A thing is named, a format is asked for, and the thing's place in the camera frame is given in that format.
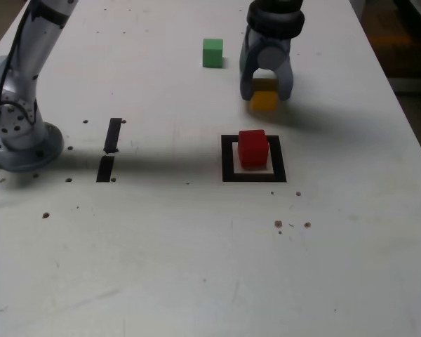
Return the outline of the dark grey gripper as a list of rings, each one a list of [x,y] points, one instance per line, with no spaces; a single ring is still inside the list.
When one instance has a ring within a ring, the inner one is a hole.
[[[260,52],[262,42],[268,47]],[[245,101],[253,97],[253,75],[258,68],[273,71],[276,75],[279,100],[287,101],[294,82],[290,63],[290,40],[273,39],[254,30],[245,33],[239,58],[239,87],[241,97]]]

